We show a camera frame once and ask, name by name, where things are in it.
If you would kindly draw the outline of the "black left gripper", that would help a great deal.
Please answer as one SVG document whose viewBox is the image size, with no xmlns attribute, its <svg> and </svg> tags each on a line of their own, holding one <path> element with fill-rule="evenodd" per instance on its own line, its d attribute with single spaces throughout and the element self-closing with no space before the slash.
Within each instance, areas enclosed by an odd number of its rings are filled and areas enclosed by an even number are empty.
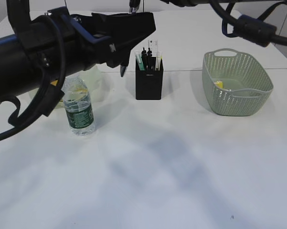
<svg viewBox="0 0 287 229">
<path fill-rule="evenodd" d="M 84 43 L 90 65 L 128 66 L 132 49 L 156 30 L 151 12 L 73 14 L 72 17 L 70 23 Z"/>
</svg>

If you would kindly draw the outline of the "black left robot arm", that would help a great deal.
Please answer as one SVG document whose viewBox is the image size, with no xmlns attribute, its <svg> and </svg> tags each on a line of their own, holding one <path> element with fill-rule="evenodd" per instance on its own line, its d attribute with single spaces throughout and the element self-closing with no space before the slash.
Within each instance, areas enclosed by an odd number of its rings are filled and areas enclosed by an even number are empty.
<svg viewBox="0 0 287 229">
<path fill-rule="evenodd" d="M 16 110 L 0 141 L 49 116 L 66 76 L 97 64 L 128 65 L 132 49 L 156 29 L 151 12 L 84 16 L 62 6 L 32 19 L 27 0 L 9 0 L 7 13 L 14 33 L 0 38 L 0 104 Z"/>
</svg>

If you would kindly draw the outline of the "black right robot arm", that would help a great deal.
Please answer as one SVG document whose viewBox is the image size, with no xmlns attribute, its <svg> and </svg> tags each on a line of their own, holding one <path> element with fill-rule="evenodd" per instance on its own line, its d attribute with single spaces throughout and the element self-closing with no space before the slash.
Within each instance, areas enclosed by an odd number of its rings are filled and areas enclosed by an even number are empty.
<svg viewBox="0 0 287 229">
<path fill-rule="evenodd" d="M 261 47 L 270 43 L 287 46 L 287 37 L 276 34 L 277 27 L 265 22 L 265 19 L 280 5 L 287 5 L 287 0 L 277 0 L 266 9 L 258 18 L 241 15 L 234 18 L 231 11 L 238 0 L 165 0 L 178 7 L 195 7 L 200 4 L 209 4 L 214 12 L 222 18 L 222 33 L 228 38 L 240 37 Z"/>
</svg>

